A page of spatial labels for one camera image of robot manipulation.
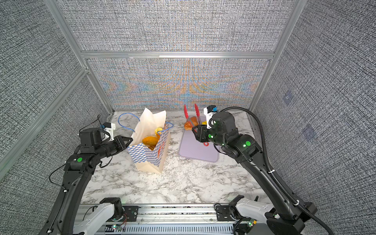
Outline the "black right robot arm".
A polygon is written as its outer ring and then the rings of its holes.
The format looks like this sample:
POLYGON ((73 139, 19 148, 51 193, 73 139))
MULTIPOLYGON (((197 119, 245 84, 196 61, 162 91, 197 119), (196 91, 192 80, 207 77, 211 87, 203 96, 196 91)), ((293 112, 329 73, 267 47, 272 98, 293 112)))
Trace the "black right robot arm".
POLYGON ((222 112, 216 112, 214 106, 209 109, 207 124, 192 128, 196 140, 220 147, 220 151, 253 176, 272 202, 272 206, 267 207, 239 195, 229 204, 230 215, 238 223, 246 218, 265 223, 275 235, 301 234, 305 222, 317 220, 317 207, 296 196, 277 174, 268 159, 264 140, 258 144, 252 136, 239 133, 228 109, 222 112))

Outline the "checkered paper bag blue handles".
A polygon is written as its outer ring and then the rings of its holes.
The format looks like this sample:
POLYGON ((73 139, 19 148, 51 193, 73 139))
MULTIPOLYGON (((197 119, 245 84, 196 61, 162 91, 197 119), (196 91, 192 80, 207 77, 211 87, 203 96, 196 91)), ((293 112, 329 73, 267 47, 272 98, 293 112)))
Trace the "checkered paper bag blue handles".
POLYGON ((137 170, 162 173, 170 144, 170 132, 174 127, 171 122, 166 121, 166 117, 166 111, 154 114, 147 108, 140 117, 132 113, 124 113, 118 117, 119 126, 133 132, 133 141, 127 150, 137 170), (127 116, 137 119, 138 123, 134 128, 121 122, 121 119, 127 116))

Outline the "brown glazed bread roll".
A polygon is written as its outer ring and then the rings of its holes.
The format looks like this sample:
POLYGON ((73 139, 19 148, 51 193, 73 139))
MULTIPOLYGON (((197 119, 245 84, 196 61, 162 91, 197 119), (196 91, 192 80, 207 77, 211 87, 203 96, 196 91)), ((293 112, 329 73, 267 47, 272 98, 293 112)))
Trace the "brown glazed bread roll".
POLYGON ((190 119, 191 119, 190 121, 187 120, 186 123, 184 124, 185 130, 192 130, 193 126, 199 125, 198 119, 196 116, 191 116, 190 119))

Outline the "ridged yellow bread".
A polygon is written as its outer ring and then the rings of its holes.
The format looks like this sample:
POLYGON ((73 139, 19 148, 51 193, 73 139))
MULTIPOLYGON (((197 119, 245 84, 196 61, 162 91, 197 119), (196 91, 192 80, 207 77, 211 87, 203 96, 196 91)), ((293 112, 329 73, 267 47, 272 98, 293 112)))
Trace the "ridged yellow bread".
POLYGON ((162 127, 158 127, 155 129, 154 132, 155 132, 155 135, 159 138, 162 135, 163 131, 164 129, 162 127))

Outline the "red metal tongs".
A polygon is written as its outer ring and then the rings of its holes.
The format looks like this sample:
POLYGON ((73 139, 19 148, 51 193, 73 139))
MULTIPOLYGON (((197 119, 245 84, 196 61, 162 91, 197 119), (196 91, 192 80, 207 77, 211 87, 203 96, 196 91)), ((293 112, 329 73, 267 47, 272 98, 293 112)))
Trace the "red metal tongs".
POLYGON ((187 123, 191 124, 191 128, 201 124, 199 108, 196 104, 194 105, 194 107, 195 107, 195 111, 196 111, 196 116, 190 117, 189 114, 188 114, 188 109, 187 109, 186 105, 184 105, 184 114, 185 114, 185 117, 187 119, 187 123))

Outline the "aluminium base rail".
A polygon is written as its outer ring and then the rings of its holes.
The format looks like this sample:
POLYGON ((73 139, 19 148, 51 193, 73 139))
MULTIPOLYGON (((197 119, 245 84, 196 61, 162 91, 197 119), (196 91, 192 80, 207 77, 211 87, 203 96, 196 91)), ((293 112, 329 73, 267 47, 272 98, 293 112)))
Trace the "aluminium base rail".
POLYGON ((242 221, 263 223, 275 235, 299 235, 305 224, 300 215, 292 213, 290 219, 272 204, 252 201, 238 196, 226 205, 210 204, 156 204, 123 205, 119 198, 105 198, 89 216, 79 224, 75 218, 79 204, 57 201, 47 219, 42 235, 93 235, 107 222, 140 224, 203 224, 242 221))

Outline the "lavender plastic tray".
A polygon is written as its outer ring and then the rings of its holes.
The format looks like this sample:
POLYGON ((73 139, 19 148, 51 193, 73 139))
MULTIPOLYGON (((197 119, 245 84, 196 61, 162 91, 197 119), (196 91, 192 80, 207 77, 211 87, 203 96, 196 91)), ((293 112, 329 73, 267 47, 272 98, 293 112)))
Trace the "lavender plastic tray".
POLYGON ((215 150, 213 143, 201 143, 196 140, 189 121, 184 125, 184 133, 179 147, 179 155, 184 158, 217 162, 219 153, 215 150))

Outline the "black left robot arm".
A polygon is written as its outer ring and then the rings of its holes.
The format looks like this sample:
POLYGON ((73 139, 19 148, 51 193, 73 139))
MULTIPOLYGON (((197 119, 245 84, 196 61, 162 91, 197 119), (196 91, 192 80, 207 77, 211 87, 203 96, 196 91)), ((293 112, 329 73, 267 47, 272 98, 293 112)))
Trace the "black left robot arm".
POLYGON ((94 235, 107 220, 118 220, 123 216, 120 199, 109 198, 80 224, 74 224, 82 196, 96 167, 102 165, 104 158, 112 158, 126 150, 133 141, 120 135, 113 140, 102 140, 100 134, 81 134, 80 140, 80 146, 63 166, 61 190, 41 235, 94 235))

